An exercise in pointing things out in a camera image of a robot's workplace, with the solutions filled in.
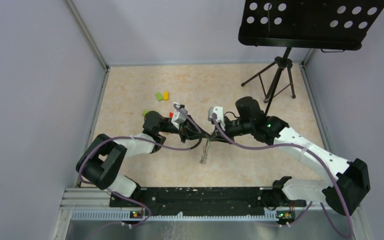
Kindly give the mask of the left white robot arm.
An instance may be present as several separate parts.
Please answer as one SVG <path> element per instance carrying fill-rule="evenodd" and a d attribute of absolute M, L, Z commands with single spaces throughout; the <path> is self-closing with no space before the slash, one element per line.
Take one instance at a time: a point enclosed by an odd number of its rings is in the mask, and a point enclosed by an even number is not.
<path fill-rule="evenodd" d="M 112 190 L 121 195 L 121 200 L 129 207 L 140 202 L 140 185 L 120 173 L 125 158 L 153 154 L 164 145 L 166 137 L 162 133 L 179 135 L 180 141 L 197 140 L 191 149 L 198 147 L 210 134 L 193 122 L 185 109 L 176 111 L 172 117 L 164 117 L 156 111 L 144 116 L 143 131 L 128 137 L 111 138 L 99 134 L 76 164 L 76 171 L 82 181 L 101 190 Z"/>

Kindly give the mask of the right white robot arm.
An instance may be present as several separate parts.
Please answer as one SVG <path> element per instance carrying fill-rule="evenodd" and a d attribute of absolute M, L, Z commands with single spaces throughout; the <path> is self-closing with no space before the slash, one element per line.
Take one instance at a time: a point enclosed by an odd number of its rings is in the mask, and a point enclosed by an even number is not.
<path fill-rule="evenodd" d="M 279 206 L 305 200 L 327 204 L 341 215 L 352 215 L 371 189 L 368 165 L 361 159 L 351 161 L 334 155 L 299 134 L 287 122 L 268 116 L 257 100 L 242 97 L 235 103 L 239 116 L 230 120 L 223 107 L 208 110 L 208 120 L 215 125 L 213 142 L 234 143 L 234 138 L 251 135 L 264 143 L 263 149 L 277 148 L 320 176 L 320 180 L 285 178 L 273 192 Z"/>

